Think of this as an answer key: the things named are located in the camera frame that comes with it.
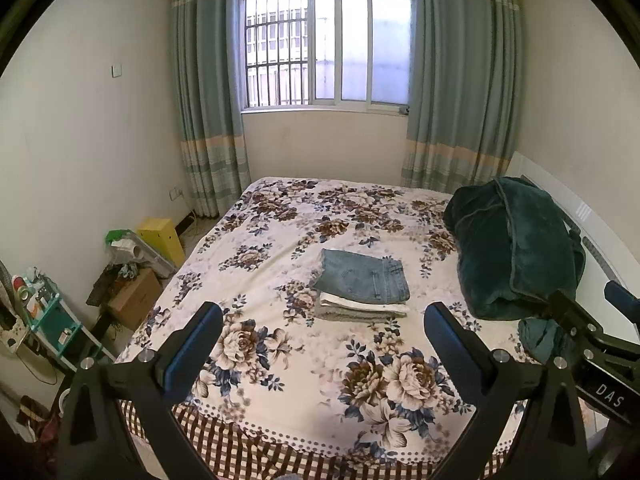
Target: white folded garment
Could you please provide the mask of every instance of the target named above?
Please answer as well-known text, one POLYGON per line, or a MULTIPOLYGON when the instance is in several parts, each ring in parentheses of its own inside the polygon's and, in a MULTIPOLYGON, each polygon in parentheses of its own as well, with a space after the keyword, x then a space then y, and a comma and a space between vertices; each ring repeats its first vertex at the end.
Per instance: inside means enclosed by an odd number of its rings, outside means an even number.
POLYGON ((409 307, 402 303, 394 304, 369 304, 357 301, 345 300, 340 296, 334 296, 328 292, 321 292, 318 301, 321 306, 341 307, 358 312, 373 312, 376 314, 396 314, 396 316, 406 316, 409 307))

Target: window sill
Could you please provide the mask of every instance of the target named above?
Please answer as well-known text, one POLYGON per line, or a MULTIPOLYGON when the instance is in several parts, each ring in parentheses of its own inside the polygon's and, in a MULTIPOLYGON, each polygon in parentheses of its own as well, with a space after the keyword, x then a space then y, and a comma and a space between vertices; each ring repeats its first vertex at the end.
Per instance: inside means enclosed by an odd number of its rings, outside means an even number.
POLYGON ((302 106, 285 106, 285 107, 255 107, 245 108, 240 113, 244 114, 263 114, 269 112, 349 112, 356 114, 377 114, 377 115, 391 115, 397 117, 407 117, 407 114, 400 113, 398 110, 381 110, 376 108, 371 109, 353 109, 353 108, 337 108, 335 106, 322 106, 322 105, 302 105, 302 106))

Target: white wall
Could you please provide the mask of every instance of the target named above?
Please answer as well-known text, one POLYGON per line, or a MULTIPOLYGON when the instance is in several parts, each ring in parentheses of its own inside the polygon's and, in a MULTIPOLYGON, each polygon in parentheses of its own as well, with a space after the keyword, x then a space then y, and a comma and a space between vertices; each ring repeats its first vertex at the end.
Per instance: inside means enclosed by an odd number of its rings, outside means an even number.
POLYGON ((521 0, 517 150, 578 194, 640 260, 640 69, 591 0, 521 0))
POLYGON ((407 117, 326 110, 242 115, 249 169, 264 176, 400 184, 407 117))
MULTIPOLYGON (((56 0, 0 78, 0 258, 13 273, 42 268, 90 323, 105 233, 188 212, 169 200, 184 182, 170 1, 56 0)), ((0 383, 26 393, 20 381, 38 386, 0 352, 0 383)))

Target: window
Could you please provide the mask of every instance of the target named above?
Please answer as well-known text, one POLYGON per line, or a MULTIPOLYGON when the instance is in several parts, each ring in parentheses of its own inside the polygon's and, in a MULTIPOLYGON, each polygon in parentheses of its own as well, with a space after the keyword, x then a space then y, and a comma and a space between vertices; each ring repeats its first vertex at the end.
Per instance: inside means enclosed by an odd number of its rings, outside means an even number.
POLYGON ((246 107, 408 104, 414 0, 242 0, 246 107))

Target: bed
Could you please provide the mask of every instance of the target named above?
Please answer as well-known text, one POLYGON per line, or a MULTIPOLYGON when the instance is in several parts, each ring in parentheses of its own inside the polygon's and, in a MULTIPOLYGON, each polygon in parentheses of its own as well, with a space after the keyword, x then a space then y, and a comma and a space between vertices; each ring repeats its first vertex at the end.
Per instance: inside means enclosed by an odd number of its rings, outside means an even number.
MULTIPOLYGON (((442 222, 448 199, 423 189, 261 179, 198 243, 118 360, 159 348, 214 301, 225 315, 222 336, 174 414, 217 476, 426 478, 474 409, 424 335, 425 307, 442 301, 489 348, 528 359, 516 321, 468 313, 442 222), (315 319, 310 282, 323 248, 401 260, 408 317, 315 319)), ((133 406, 122 410, 144 439, 133 406)), ((523 410, 515 405, 486 476, 499 468, 523 410)))

